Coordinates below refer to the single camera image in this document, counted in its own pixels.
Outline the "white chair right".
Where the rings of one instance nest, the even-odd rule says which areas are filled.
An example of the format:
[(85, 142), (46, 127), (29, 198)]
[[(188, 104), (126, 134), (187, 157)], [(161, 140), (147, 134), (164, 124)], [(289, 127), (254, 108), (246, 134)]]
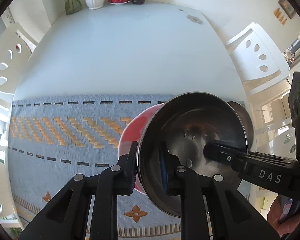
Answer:
[(275, 42), (257, 23), (250, 23), (225, 46), (243, 82), (279, 75), (249, 90), (254, 95), (289, 77), (289, 65)]

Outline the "white saucer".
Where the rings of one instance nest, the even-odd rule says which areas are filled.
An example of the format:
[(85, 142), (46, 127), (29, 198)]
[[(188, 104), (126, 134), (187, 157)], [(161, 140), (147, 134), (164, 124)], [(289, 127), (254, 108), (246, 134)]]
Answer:
[(112, 2), (111, 0), (108, 0), (107, 2), (109, 4), (112, 4), (112, 5), (123, 5), (123, 4), (127, 4), (129, 3), (131, 0), (127, 0), (127, 1), (124, 1), (124, 2)]

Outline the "framed picture on wall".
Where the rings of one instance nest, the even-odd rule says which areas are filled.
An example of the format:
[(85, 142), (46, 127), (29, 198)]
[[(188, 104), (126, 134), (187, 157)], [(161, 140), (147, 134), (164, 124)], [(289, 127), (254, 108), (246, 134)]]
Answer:
[(290, 19), (292, 19), (294, 17), (294, 15), (296, 14), (296, 10), (288, 2), (288, 0), (279, 0), (278, 3), (281, 6), (281, 8), (284, 10), (284, 12), (287, 14), (287, 16)]

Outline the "blue patterned table mat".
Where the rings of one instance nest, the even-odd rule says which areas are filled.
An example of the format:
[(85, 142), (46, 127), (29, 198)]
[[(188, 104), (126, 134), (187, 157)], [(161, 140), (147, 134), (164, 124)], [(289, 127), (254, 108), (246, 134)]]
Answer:
[(23, 226), (76, 174), (116, 164), (169, 95), (71, 95), (12, 103), (8, 174)]

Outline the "pink steel bowl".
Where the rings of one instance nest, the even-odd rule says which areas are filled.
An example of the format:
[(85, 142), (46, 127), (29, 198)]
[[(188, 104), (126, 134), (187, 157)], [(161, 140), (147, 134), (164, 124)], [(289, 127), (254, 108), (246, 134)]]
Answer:
[(206, 93), (186, 93), (164, 104), (141, 112), (123, 130), (118, 155), (127, 154), (132, 142), (139, 143), (137, 153), (139, 176), (135, 189), (148, 196), (161, 211), (180, 217), (178, 196), (168, 196), (162, 188), (158, 143), (165, 141), (170, 154), (176, 155), (181, 165), (197, 174), (212, 177), (221, 174), (235, 189), (241, 183), (231, 167), (206, 159), (203, 149), (208, 142), (249, 150), (253, 134), (245, 107)]

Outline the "white chair far left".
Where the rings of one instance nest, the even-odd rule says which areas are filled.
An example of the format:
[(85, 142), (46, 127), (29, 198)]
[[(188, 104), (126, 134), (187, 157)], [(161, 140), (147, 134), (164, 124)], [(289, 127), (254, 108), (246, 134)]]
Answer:
[(14, 94), (37, 45), (18, 22), (0, 35), (0, 92)]

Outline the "white chair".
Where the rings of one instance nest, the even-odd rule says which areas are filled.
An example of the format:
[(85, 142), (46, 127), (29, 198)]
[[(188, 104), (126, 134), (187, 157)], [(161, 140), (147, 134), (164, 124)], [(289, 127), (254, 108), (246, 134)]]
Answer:
[(0, 35), (0, 92), (14, 94), (37, 45), (18, 22)]
[(243, 82), (279, 75), (249, 90), (254, 95), (289, 77), (289, 65), (275, 42), (257, 23), (250, 23), (225, 46)]

